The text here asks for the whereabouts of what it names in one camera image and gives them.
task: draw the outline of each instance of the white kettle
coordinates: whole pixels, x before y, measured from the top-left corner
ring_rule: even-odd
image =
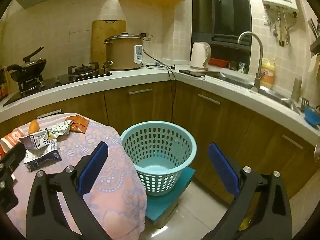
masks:
[[[210,45],[203,41],[195,42],[191,53],[191,68],[207,70],[210,57]]]

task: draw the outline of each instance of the white countertop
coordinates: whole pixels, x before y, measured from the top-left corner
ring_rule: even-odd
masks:
[[[176,66],[176,69],[173,70],[173,72],[178,81],[207,90],[208,92],[212,92],[262,114],[263,116],[291,130],[314,146],[318,143],[320,131],[310,126],[304,120],[303,114],[299,115],[291,109],[288,109],[287,107],[254,91],[211,78],[209,76],[205,76],[205,78],[188,76],[183,73],[179,73],[179,70],[181,69],[192,70],[188,65]],[[233,71],[231,72],[228,69],[209,67],[209,70],[229,72],[236,74],[237,76],[242,75],[242,77],[247,77],[247,75]],[[167,80],[169,80],[169,75],[166,69],[158,70],[141,68],[129,71],[113,71],[111,76],[62,85],[20,99],[7,106],[3,106],[3,104],[10,98],[8,97],[0,102],[0,123],[19,114],[66,99],[120,87]]]

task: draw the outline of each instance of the metal bolt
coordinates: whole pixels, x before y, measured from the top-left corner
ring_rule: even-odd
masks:
[[[274,172],[273,172],[273,175],[274,175],[275,177],[280,177],[280,172],[279,172],[279,171],[274,171]]]
[[[67,173],[71,173],[71,172],[73,172],[74,171],[74,167],[73,166],[68,166],[68,167],[66,167],[66,172]]]
[[[244,171],[245,173],[250,173],[250,172],[252,171],[252,169],[251,169],[249,166],[244,166],[244,167],[243,167],[243,171]]]
[[[39,178],[40,178],[40,177],[42,177],[42,176],[43,176],[43,174],[44,174],[44,173],[43,173],[43,171],[38,171],[38,172],[37,172],[37,177],[39,177]]]

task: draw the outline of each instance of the pink tablecloth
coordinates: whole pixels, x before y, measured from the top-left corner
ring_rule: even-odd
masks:
[[[72,115],[76,114],[58,114],[42,118],[38,122],[40,128],[46,128]],[[28,127],[29,124],[20,127],[25,135],[28,134]],[[62,161],[42,170],[50,174],[61,172],[68,165],[76,166],[83,156],[92,153],[100,141],[108,144],[109,155],[93,188],[84,195],[84,200],[112,239],[138,239],[140,232],[144,230],[147,196],[131,159],[122,148],[120,136],[113,127],[91,120],[85,134],[72,132],[68,136],[60,136],[58,147]],[[36,171],[29,172],[20,163],[14,175],[18,180],[14,192],[19,204],[8,212],[8,216],[25,236],[28,196]],[[70,228],[80,233],[62,193],[58,194]]]

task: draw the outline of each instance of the black frying pan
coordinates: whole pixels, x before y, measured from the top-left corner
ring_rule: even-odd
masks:
[[[41,74],[43,71],[45,64],[47,62],[46,59],[38,59],[36,61],[30,62],[30,58],[33,57],[35,54],[40,52],[44,47],[40,47],[35,52],[30,54],[29,56],[25,57],[23,60],[25,64],[23,66],[20,65],[10,65],[7,67],[7,71],[15,70],[14,72],[10,73],[11,78],[18,83],[25,83],[26,81],[36,78]]]

